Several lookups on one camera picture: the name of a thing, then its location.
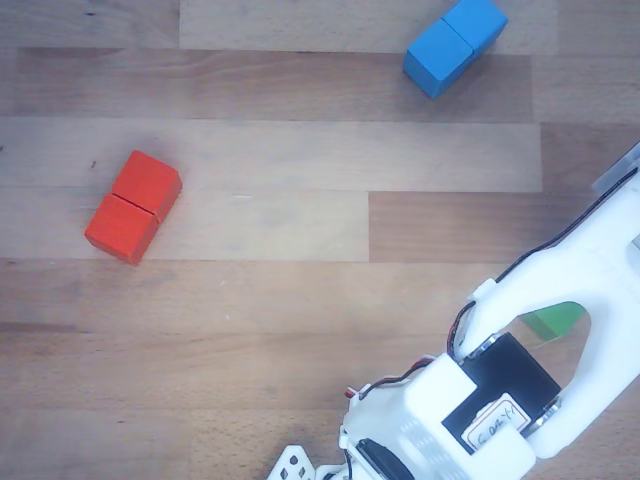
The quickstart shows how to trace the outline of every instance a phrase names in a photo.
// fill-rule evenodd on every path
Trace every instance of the blue wooden block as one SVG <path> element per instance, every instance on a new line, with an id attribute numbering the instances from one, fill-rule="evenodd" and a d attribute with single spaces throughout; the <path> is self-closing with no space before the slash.
<path id="1" fill-rule="evenodd" d="M 440 95 L 471 62 L 473 50 L 442 19 L 411 44 L 403 69 L 430 97 Z"/>
<path id="2" fill-rule="evenodd" d="M 473 58 L 489 48 L 507 24 L 491 0 L 460 0 L 442 19 L 471 46 Z"/>

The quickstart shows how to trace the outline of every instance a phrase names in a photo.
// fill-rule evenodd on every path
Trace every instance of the wooden floor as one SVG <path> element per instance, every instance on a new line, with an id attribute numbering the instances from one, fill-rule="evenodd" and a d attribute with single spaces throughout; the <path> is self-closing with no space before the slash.
<path id="1" fill-rule="evenodd" d="M 640 139 L 640 3 L 497 3 L 432 101 L 402 52 L 450 0 L 2 0 L 0 478 L 339 461 L 344 387 L 442 352 Z M 133 149 L 184 180 L 137 268 L 83 238 Z M 527 478 L 638 479 L 639 431 L 633 385 Z"/>

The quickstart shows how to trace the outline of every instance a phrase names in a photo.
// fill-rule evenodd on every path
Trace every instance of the red wooden block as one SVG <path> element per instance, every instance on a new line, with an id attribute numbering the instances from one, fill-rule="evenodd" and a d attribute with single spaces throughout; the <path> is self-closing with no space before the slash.
<path id="1" fill-rule="evenodd" d="M 162 223 L 180 190 L 182 181 L 174 168 L 134 151 L 113 184 L 111 193 L 152 213 Z"/>
<path id="2" fill-rule="evenodd" d="M 159 226 L 151 213 L 107 194 L 84 235 L 100 250 L 137 265 Z"/>

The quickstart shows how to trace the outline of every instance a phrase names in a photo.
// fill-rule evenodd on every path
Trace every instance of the black wire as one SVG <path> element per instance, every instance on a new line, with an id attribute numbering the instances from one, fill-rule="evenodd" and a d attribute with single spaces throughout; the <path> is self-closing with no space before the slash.
<path id="1" fill-rule="evenodd" d="M 563 240 L 567 235 L 569 235 L 571 232 L 573 232 L 582 222 L 585 221 L 585 219 L 591 215 L 600 205 L 602 205 L 602 203 L 609 198 L 611 195 L 613 195 L 622 185 L 624 185 L 631 177 L 633 177 L 636 173 L 638 173 L 638 167 L 634 168 L 633 170 L 629 171 L 628 173 L 626 173 L 622 178 L 620 178 L 620 180 L 618 180 L 616 183 L 614 183 L 611 188 L 609 188 L 609 190 L 607 190 L 606 192 L 604 192 L 602 195 L 600 195 L 600 197 L 591 204 L 591 206 L 589 206 L 589 208 L 587 208 L 582 215 L 580 215 L 578 218 L 576 218 L 573 222 L 571 222 L 569 224 L 568 227 L 566 227 L 562 232 L 560 232 L 558 235 L 556 235 L 555 237 L 553 237 L 551 240 L 543 243 L 542 245 L 538 245 L 536 248 L 533 248 L 531 250 L 529 250 L 527 253 L 525 253 L 524 255 L 522 255 L 520 258 L 518 258 L 515 262 L 513 262 L 509 267 L 507 267 L 507 269 L 502 272 L 497 278 L 496 278 L 496 283 L 501 282 L 502 280 L 504 280 L 504 278 L 509 275 L 513 270 L 515 270 L 518 266 L 520 266 L 520 264 L 522 262 L 524 262 L 527 258 L 529 258 L 531 255 L 533 255 L 534 253 L 540 252 L 542 250 L 546 250 L 547 248 L 549 248 L 551 245 Z M 453 322 L 453 325 L 451 326 L 451 330 L 449 332 L 449 338 L 447 340 L 447 353 L 453 358 L 453 349 L 454 349 L 454 339 L 456 336 L 456 333 L 458 331 L 458 327 L 460 326 L 460 322 L 462 321 L 462 317 L 464 316 L 465 313 L 467 313 L 467 311 L 469 311 L 471 309 L 471 307 L 473 307 L 476 304 L 475 301 L 473 302 L 469 302 L 467 303 L 464 307 L 462 307 L 462 310 L 460 310 L 460 312 L 458 312 L 458 315 L 456 316 L 456 319 Z"/>
<path id="2" fill-rule="evenodd" d="M 349 469 L 349 480 L 353 480 L 353 467 L 351 465 L 351 454 L 346 450 L 344 451 L 344 458 L 347 459 L 347 468 Z"/>
<path id="3" fill-rule="evenodd" d="M 411 367 L 409 370 L 407 370 L 402 376 L 400 377 L 396 377 L 396 378 L 383 378 L 382 380 L 378 380 L 376 383 L 374 383 L 373 385 L 371 385 L 369 388 L 367 388 L 364 392 L 362 392 L 360 394 L 360 400 L 364 400 L 365 397 L 367 395 L 369 395 L 369 393 L 371 393 L 371 390 L 380 387 L 381 385 L 388 385 L 388 384 L 392 384 L 392 383 L 399 383 L 402 382 L 404 380 L 406 380 L 409 375 L 411 375 L 413 372 L 420 370 L 421 368 L 426 367 L 427 365 L 429 365 L 430 362 L 427 363 L 418 363 L 416 365 L 414 365 L 413 367 Z"/>
<path id="4" fill-rule="evenodd" d="M 553 237 L 551 240 L 549 240 L 548 242 L 543 243 L 542 245 L 537 246 L 536 248 L 529 250 L 527 253 L 525 253 L 524 255 L 522 255 L 520 258 L 518 258 L 515 262 L 513 262 L 504 272 L 502 272 L 498 278 L 496 278 L 496 283 L 500 282 L 501 280 L 504 279 L 504 277 L 506 277 L 507 275 L 509 275 L 516 267 L 518 267 L 522 262 L 524 262 L 527 258 L 529 258 L 531 255 L 533 255 L 534 253 L 537 253 L 541 250 L 546 250 L 547 248 L 549 248 L 551 245 L 553 245 L 554 243 L 559 242 L 560 240 L 562 240 L 564 237 L 566 237 L 567 235 L 569 235 L 571 232 L 573 232 L 582 222 L 585 221 L 585 219 L 591 215 L 600 205 L 602 205 L 602 203 L 609 198 L 616 190 L 618 190 L 618 188 L 620 188 L 627 180 L 629 180 L 631 177 L 633 177 L 636 173 L 638 173 L 638 167 L 634 168 L 633 170 L 631 170 L 630 172 L 628 172 L 626 175 L 624 175 L 620 180 L 618 180 L 616 183 L 613 184 L 613 186 L 611 188 L 609 188 L 609 190 L 607 190 L 606 192 L 604 192 L 602 195 L 600 195 L 600 197 L 591 204 L 591 206 L 589 208 L 587 208 L 582 215 L 580 215 L 578 218 L 576 218 L 573 222 L 571 222 L 571 224 L 565 228 L 562 232 L 560 232 L 558 235 L 556 235 L 555 237 Z"/>
<path id="5" fill-rule="evenodd" d="M 451 325 L 451 330 L 449 331 L 449 338 L 447 339 L 447 353 L 451 358 L 453 358 L 453 341 L 456 338 L 456 333 L 458 333 L 458 328 L 460 327 L 460 322 L 462 320 L 462 317 L 464 316 L 465 313 L 471 310 L 471 307 L 473 307 L 475 304 L 476 302 L 474 300 L 472 302 L 467 303 L 464 307 L 462 307 L 462 310 L 460 310 L 458 312 L 458 315 L 456 315 L 456 319 L 453 321 L 453 325 Z"/>

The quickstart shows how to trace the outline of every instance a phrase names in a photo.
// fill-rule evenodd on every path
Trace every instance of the wood grain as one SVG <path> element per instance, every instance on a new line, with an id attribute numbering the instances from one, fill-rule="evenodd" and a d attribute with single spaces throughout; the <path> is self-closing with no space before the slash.
<path id="1" fill-rule="evenodd" d="M 640 123 L 638 57 L 536 56 L 536 120 L 566 123 Z"/>
<path id="2" fill-rule="evenodd" d="M 340 465 L 335 439 L 342 417 L 334 410 L 196 410 L 191 479 L 264 479 L 289 444 L 305 445 L 314 465 Z M 220 438 L 229 439 L 227 449 Z"/>
<path id="3" fill-rule="evenodd" d="M 493 52 L 555 53 L 556 0 L 496 3 L 510 23 Z M 185 0 L 180 16 L 180 45 L 217 50 L 404 53 L 454 4 L 453 0 Z"/>
<path id="4" fill-rule="evenodd" d="M 22 49 L 16 114 L 527 123 L 530 58 L 487 55 L 427 97 L 402 55 Z"/>
<path id="5" fill-rule="evenodd" d="M 0 477 L 11 480 L 188 478 L 189 413 L 0 410 Z"/>
<path id="6" fill-rule="evenodd" d="M 0 46 L 178 46 L 180 0 L 4 0 Z"/>
<path id="7" fill-rule="evenodd" d="M 561 54 L 637 57 L 640 5 L 633 0 L 559 0 Z"/>
<path id="8" fill-rule="evenodd" d="M 371 193 L 370 260 L 510 263 L 589 203 L 540 194 Z"/>
<path id="9" fill-rule="evenodd" d="M 15 57 L 15 50 L 0 47 L 0 115 L 13 113 Z"/>
<path id="10" fill-rule="evenodd" d="M 347 385 L 404 372 L 445 337 L 9 333 L 0 360 L 20 379 L 0 408 L 342 410 Z"/>
<path id="11" fill-rule="evenodd" d="M 84 238 L 108 185 L 0 188 L 0 256 L 107 258 Z M 364 192 L 220 191 L 188 181 L 148 259 L 367 261 Z"/>
<path id="12" fill-rule="evenodd" d="M 541 125 L 544 190 L 591 192 L 591 185 L 640 141 L 640 125 Z"/>
<path id="13" fill-rule="evenodd" d="M 191 189 L 541 189 L 537 125 L 7 117 L 0 143 L 7 186 L 103 190 L 139 149 Z"/>
<path id="14" fill-rule="evenodd" d="M 342 462 L 345 386 L 442 352 L 640 140 L 638 5 L 495 2 L 436 100 L 401 64 L 454 0 L 0 2 L 0 477 Z M 134 148 L 184 180 L 137 268 L 83 238 Z M 566 385 L 587 327 L 513 331 Z M 638 398 L 527 478 L 637 478 Z"/>
<path id="15" fill-rule="evenodd" d="M 553 460 L 539 461 L 527 480 L 635 478 L 637 437 L 629 422 L 635 424 L 628 414 L 603 413 L 567 450 Z"/>
<path id="16" fill-rule="evenodd" d="M 0 333 L 142 336 L 440 335 L 467 295 L 503 267 L 156 260 L 135 269 L 111 260 L 0 265 Z"/>

